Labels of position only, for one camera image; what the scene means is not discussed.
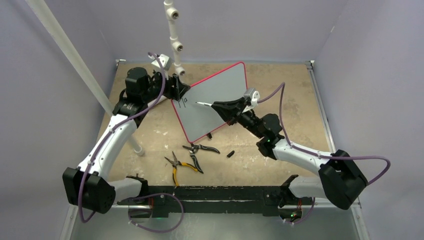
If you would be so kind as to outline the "black whiteboard marker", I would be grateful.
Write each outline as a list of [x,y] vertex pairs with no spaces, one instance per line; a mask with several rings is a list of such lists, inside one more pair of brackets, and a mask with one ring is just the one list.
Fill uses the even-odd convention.
[[207,102],[200,102],[200,101],[196,101],[196,104],[202,105],[202,106],[206,106],[206,107],[211,107],[213,104],[211,103],[207,103]]

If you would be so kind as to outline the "pink framed whiteboard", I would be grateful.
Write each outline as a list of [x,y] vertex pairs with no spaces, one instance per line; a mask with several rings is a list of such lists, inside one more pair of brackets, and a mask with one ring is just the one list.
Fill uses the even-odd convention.
[[186,140],[194,143],[226,124],[215,110],[199,102],[233,101],[242,97],[247,89],[246,66],[240,61],[192,84],[179,101],[172,100]]

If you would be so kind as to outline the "black marker cap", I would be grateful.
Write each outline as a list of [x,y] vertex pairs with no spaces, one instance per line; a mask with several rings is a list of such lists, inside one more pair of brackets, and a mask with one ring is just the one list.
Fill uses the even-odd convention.
[[226,155],[227,158],[231,158],[234,155],[235,151],[232,150],[230,153]]

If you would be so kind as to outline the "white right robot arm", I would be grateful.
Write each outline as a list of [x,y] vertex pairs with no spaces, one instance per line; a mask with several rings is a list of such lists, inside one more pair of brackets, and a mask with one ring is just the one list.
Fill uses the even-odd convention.
[[282,200],[292,204],[299,198],[324,198],[342,210],[349,209],[369,184],[353,159],[343,150],[331,153],[296,149],[280,134],[283,127],[277,114],[258,117],[252,109],[246,110],[248,106],[244,97],[215,101],[211,105],[226,124],[238,123],[258,137],[256,145],[263,156],[294,164],[316,175],[292,177],[282,186]]

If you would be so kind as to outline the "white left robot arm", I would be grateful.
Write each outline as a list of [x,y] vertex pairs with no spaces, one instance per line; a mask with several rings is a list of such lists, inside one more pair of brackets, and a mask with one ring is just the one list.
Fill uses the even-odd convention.
[[177,74],[163,77],[160,71],[149,75],[143,67],[127,72],[125,88],[112,111],[108,127],[88,156],[76,168],[66,168],[62,180],[68,202],[79,210],[107,213],[112,205],[131,199],[138,205],[149,199],[148,182],[137,176],[108,182],[111,168],[128,138],[149,111],[149,103],[160,97],[179,101],[191,88]]

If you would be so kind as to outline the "white pvc pipe stand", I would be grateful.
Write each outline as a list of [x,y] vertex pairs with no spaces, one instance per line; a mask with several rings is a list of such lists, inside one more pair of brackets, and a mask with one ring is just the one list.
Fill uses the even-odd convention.
[[183,44],[179,41],[179,36],[177,33],[176,20],[179,18],[180,13],[175,8],[173,0],[164,0],[163,6],[168,22],[169,28],[169,41],[173,51],[173,60],[174,60],[174,69],[175,73],[179,76],[184,76],[186,71],[181,63],[180,53],[184,49]]

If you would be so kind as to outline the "white diagonal pole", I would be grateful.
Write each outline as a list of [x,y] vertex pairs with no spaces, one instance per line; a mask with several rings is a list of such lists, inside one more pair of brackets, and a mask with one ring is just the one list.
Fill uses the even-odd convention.
[[113,106],[111,102],[54,16],[53,12],[48,7],[47,3],[44,0],[26,0],[25,2],[53,38],[57,46],[60,48],[105,112],[109,116],[112,116]]

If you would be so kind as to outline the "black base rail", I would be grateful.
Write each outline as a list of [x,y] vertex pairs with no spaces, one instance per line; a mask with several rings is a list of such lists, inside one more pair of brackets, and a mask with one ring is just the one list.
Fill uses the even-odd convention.
[[310,205],[312,198],[297,199],[280,186],[165,186],[151,185],[142,193],[148,200],[125,199],[119,205],[153,204],[153,217],[170,213],[261,214],[277,217],[284,206]]

